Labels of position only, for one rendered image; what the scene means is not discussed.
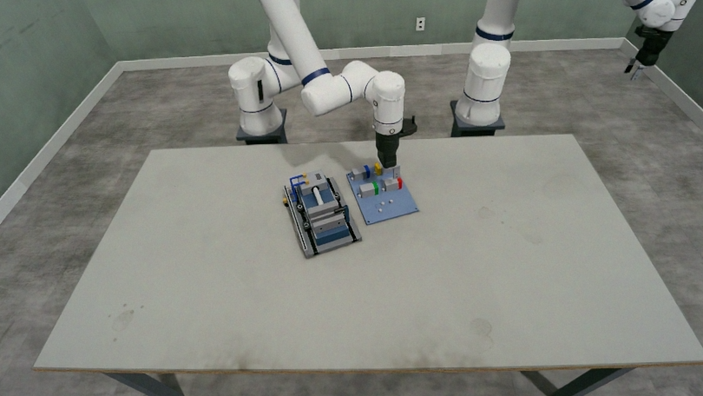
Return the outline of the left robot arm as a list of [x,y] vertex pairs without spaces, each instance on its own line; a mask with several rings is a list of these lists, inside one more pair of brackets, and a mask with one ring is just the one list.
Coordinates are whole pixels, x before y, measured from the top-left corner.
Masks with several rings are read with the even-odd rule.
[[[684,20],[694,2],[623,0],[623,5],[631,7],[644,25],[657,28],[669,21]],[[498,119],[498,101],[509,69],[508,50],[515,30],[513,19],[518,3],[519,0],[487,1],[471,44],[463,95],[456,106],[456,115],[463,122],[484,126]]]

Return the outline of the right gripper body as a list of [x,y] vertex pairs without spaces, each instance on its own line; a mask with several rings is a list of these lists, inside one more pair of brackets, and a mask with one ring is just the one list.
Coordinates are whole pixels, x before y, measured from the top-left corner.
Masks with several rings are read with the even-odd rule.
[[373,117],[372,126],[376,130],[376,148],[378,159],[384,168],[392,168],[397,165],[396,152],[399,147],[399,138],[412,135],[417,132],[415,116],[412,119],[402,119],[401,122],[385,126],[379,124]]

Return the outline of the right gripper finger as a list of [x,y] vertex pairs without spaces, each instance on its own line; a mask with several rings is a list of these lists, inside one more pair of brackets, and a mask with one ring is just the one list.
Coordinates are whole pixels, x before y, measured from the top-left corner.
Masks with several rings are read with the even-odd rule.
[[388,168],[387,170],[393,169],[393,180],[399,178],[400,176],[400,163],[398,163],[395,167]]

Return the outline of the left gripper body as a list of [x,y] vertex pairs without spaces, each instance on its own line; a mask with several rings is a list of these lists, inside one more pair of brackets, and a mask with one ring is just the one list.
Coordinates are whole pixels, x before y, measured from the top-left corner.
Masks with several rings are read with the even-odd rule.
[[669,21],[663,26],[649,28],[642,24],[637,26],[634,33],[639,37],[645,37],[642,48],[635,58],[643,66],[654,66],[659,58],[659,54],[665,49],[673,33],[680,27],[682,21]]

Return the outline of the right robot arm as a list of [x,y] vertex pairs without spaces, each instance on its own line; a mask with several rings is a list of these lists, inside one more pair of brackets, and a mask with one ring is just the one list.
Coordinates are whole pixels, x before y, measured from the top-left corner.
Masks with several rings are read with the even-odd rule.
[[300,15],[299,0],[259,1],[269,19],[269,57],[264,61],[254,56],[244,58],[228,72],[245,133],[266,135],[276,130],[282,115],[273,96],[302,84],[302,101],[314,117],[364,98],[373,106],[373,117],[379,124],[401,122],[404,79],[399,74],[379,73],[354,61],[342,74],[332,77]]

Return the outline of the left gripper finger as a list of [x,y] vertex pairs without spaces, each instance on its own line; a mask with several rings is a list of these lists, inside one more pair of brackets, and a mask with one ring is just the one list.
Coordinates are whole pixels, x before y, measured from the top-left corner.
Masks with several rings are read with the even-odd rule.
[[632,78],[631,78],[630,80],[631,80],[631,81],[636,81],[636,80],[638,79],[639,75],[641,74],[641,72],[643,71],[644,68],[651,68],[651,67],[652,67],[652,66],[643,66],[643,65],[639,65],[638,68],[637,68],[637,70],[634,72],[634,74],[633,74],[633,76],[632,76]]
[[627,65],[627,67],[625,68],[624,73],[629,73],[631,71],[636,60],[637,59],[635,57],[630,57],[630,61]]

